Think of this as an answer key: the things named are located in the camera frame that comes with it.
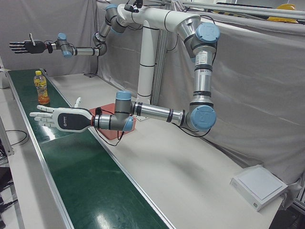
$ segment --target logo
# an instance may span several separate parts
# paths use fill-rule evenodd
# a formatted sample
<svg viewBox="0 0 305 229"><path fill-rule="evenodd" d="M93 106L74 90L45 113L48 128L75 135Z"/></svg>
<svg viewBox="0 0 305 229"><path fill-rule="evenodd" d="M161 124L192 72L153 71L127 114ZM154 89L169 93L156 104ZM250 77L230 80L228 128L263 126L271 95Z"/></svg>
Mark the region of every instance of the logo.
<svg viewBox="0 0 305 229"><path fill-rule="evenodd" d="M66 116L63 117L63 126L67 127L67 117Z"/></svg>

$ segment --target robot finger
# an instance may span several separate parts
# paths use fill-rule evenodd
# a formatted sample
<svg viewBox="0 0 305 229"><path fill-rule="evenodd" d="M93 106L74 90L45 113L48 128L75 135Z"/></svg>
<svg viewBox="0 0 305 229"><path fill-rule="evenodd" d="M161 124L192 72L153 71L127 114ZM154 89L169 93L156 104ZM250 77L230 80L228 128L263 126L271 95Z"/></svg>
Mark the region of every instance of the robot finger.
<svg viewBox="0 0 305 229"><path fill-rule="evenodd" d="M44 112L31 112L31 117L45 117L45 118L52 118L53 115L50 113L44 113Z"/></svg>
<svg viewBox="0 0 305 229"><path fill-rule="evenodd" d="M80 106L80 103L81 103L81 97L78 97L75 102L74 108L78 108Z"/></svg>
<svg viewBox="0 0 305 229"><path fill-rule="evenodd" d="M52 107L47 107L47 106L43 106L43 105L38 105L37 109L42 110L42 111L46 111L46 112L54 112L55 108Z"/></svg>
<svg viewBox="0 0 305 229"><path fill-rule="evenodd" d="M56 127L54 123L39 122L38 124L41 126Z"/></svg>
<svg viewBox="0 0 305 229"><path fill-rule="evenodd" d="M52 118L43 118L43 117L35 117L35 121L47 122L47 123L54 123Z"/></svg>

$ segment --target green conveyor belt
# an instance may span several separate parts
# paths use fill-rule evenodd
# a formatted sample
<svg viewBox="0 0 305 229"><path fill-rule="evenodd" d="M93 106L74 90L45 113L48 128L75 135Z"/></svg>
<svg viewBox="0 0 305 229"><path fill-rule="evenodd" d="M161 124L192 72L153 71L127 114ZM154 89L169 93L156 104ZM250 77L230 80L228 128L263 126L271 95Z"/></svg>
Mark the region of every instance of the green conveyor belt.
<svg viewBox="0 0 305 229"><path fill-rule="evenodd" d="M60 132L29 117L39 111L35 70L10 71L10 77L76 229L167 229L100 143L87 130ZM48 82L51 107L69 107Z"/></svg>

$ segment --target white box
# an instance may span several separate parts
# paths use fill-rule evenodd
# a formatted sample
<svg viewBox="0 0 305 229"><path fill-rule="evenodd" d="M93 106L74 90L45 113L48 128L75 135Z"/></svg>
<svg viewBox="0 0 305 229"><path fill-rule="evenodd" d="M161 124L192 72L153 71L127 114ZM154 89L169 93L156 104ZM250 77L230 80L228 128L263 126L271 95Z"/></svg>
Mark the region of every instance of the white box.
<svg viewBox="0 0 305 229"><path fill-rule="evenodd" d="M230 183L259 211L280 196L287 185L263 167L250 167L234 176Z"/></svg>

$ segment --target red box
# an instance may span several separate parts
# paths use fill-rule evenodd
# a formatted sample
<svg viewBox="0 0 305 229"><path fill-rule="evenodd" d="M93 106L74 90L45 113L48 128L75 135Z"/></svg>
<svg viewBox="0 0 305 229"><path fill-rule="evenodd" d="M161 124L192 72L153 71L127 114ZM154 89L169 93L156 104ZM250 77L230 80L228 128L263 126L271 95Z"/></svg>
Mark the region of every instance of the red box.
<svg viewBox="0 0 305 229"><path fill-rule="evenodd" d="M115 104L107 104L107 105L104 105L104 106L101 106L101 109L105 110L103 111L104 114L111 114L109 112L106 112L106 111L110 111L112 113L114 113L114 107L115 107ZM95 115L95 108L93 109L90 109L91 113L93 115ZM133 124L132 124L132 130L134 130L135 128L135 122L136 122L136 118L133 118ZM116 130L102 130L102 129L98 129L98 131L100 131L107 139L109 140L113 140L115 138L118 137L118 131ZM131 131L124 131L124 135L131 132Z"/></svg>

